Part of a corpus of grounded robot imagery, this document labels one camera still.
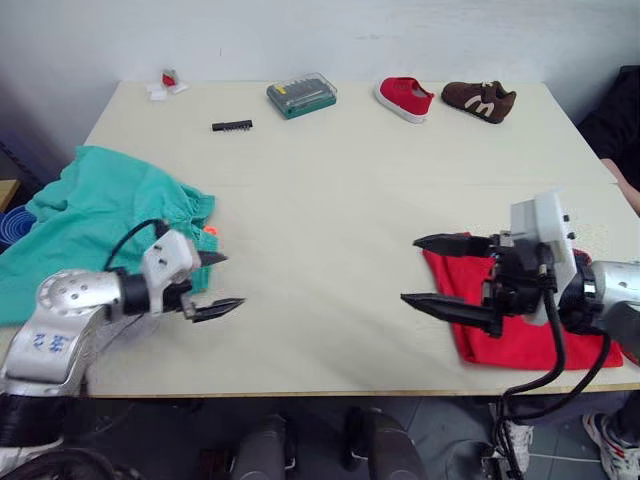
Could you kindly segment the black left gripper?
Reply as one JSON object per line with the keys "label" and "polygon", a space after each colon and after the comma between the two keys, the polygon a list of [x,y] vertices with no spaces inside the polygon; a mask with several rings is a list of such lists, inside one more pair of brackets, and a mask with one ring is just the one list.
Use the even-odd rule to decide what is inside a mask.
{"label": "black left gripper", "polygon": [[[200,267],[209,267],[224,262],[228,257],[219,252],[199,251]],[[244,298],[226,298],[216,300],[206,307],[196,307],[192,299],[192,282],[190,279],[180,283],[171,283],[163,291],[163,313],[181,313],[193,323],[200,323],[220,318],[241,306]]]}

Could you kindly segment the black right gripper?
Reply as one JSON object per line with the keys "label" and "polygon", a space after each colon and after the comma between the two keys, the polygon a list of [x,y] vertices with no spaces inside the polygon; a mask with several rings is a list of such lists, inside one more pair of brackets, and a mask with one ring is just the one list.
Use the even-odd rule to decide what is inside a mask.
{"label": "black right gripper", "polygon": [[555,258],[551,247],[532,240],[514,241],[505,232],[490,237],[434,234],[413,242],[431,253],[447,257],[490,257],[494,264],[483,282],[482,306],[433,293],[401,294],[412,308],[439,320],[502,336],[505,317],[520,316],[529,323],[559,322]]}

